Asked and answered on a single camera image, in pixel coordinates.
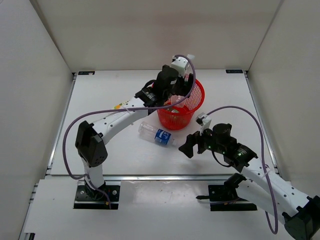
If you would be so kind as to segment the clear bottle green label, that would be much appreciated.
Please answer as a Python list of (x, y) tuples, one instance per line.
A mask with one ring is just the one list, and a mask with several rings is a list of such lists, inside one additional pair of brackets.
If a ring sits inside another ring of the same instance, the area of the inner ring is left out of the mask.
[(162, 66), (164, 74), (165, 93), (173, 108), (184, 103), (191, 95), (196, 82), (196, 71), (192, 54), (176, 54), (169, 65)]

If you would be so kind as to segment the clear bottle blue label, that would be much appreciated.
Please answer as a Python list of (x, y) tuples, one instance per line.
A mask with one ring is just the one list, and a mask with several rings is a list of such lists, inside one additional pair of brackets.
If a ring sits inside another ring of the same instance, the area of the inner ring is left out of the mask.
[(177, 140), (170, 132), (151, 125), (145, 121), (140, 124), (138, 133), (141, 139), (160, 146), (175, 147), (177, 145)]

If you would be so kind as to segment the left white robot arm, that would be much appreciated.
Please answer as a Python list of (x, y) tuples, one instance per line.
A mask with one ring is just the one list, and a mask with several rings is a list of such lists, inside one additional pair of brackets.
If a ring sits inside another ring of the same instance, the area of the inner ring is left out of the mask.
[(135, 96), (113, 113), (93, 123), (83, 121), (77, 130), (75, 147), (82, 159), (87, 194), (96, 201), (107, 200), (102, 164), (108, 157), (106, 145), (135, 121), (163, 107), (171, 96), (189, 96), (195, 74), (180, 74), (164, 65), (157, 78), (148, 81)]

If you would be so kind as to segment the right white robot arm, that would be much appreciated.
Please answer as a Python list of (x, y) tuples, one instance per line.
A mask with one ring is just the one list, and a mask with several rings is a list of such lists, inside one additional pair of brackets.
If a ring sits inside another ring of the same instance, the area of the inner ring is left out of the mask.
[(282, 179), (249, 147), (231, 136), (232, 125), (216, 124), (212, 129), (196, 131), (186, 137), (178, 149), (188, 158), (211, 151), (237, 170), (225, 181), (224, 193), (230, 200), (245, 199), (276, 217), (276, 222), (295, 240), (310, 240), (320, 229), (320, 198), (310, 197)]

